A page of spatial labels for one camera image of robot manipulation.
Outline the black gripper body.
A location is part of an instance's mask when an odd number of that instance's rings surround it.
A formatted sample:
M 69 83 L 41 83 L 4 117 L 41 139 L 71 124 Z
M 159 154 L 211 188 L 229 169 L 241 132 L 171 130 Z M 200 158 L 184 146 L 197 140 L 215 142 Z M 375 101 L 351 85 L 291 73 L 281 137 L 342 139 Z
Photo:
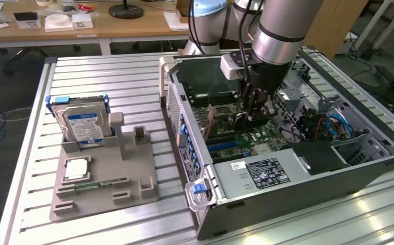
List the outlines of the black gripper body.
M 245 71 L 239 71 L 239 91 L 244 92 L 245 85 L 249 84 L 252 88 L 259 89 L 263 92 L 275 92 L 279 88 L 288 69 L 291 68 L 291 62 L 283 65 L 273 65 L 269 63 L 261 63 L 248 67 L 249 78 L 245 81 Z

